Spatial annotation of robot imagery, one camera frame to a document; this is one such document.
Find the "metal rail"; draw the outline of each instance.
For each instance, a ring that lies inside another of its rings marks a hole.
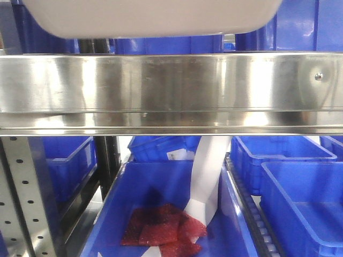
[[[343,133],[343,54],[2,56],[0,134]]]

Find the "blue plastic bin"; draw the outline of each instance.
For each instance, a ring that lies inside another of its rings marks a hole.
[[[25,54],[74,54],[77,40],[55,37],[43,30],[21,0],[12,0],[21,47]]]
[[[322,136],[320,137],[320,144],[330,152],[337,155],[337,161],[343,161],[343,136]]]
[[[337,156],[302,136],[233,137],[230,158],[252,195],[260,195],[263,162],[327,162]]]
[[[5,241],[1,235],[1,232],[0,232],[0,257],[7,257],[8,256],[8,251],[7,251],[7,248],[6,248],[6,245],[5,245]]]
[[[192,162],[128,163],[109,192],[87,239],[81,257],[140,257],[148,249],[121,246],[120,240],[134,209],[172,203],[184,209],[189,201]],[[218,211],[208,225],[208,236],[198,243],[197,257],[257,257],[250,232],[225,170],[221,173]]]
[[[135,161],[193,160],[201,137],[137,136],[128,145]]]
[[[342,0],[284,0],[263,28],[236,35],[242,50],[343,50]]]
[[[343,256],[343,163],[264,163],[261,207],[288,257]]]
[[[116,39],[118,55],[182,55],[223,52],[223,35]]]
[[[95,167],[93,137],[43,137],[45,154],[58,202],[68,201]]]

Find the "metal shelving rack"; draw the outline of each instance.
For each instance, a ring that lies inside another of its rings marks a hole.
[[[0,1],[0,30],[6,53],[20,54],[4,26],[10,6]],[[342,70],[343,54],[328,52],[0,56],[0,230],[10,256],[65,256],[95,189],[105,197],[118,171],[114,135],[342,134]],[[98,169],[63,207],[52,200],[45,135],[95,136]]]

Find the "white plastic tray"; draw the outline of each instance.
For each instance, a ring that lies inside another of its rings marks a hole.
[[[60,37],[116,38],[245,33],[264,26],[282,0],[24,0]]]

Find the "white paper strip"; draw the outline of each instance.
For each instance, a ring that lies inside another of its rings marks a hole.
[[[218,207],[218,181],[230,140],[230,136],[203,136],[195,154],[185,211],[206,225]],[[161,253],[158,247],[150,247],[142,257],[161,257]]]

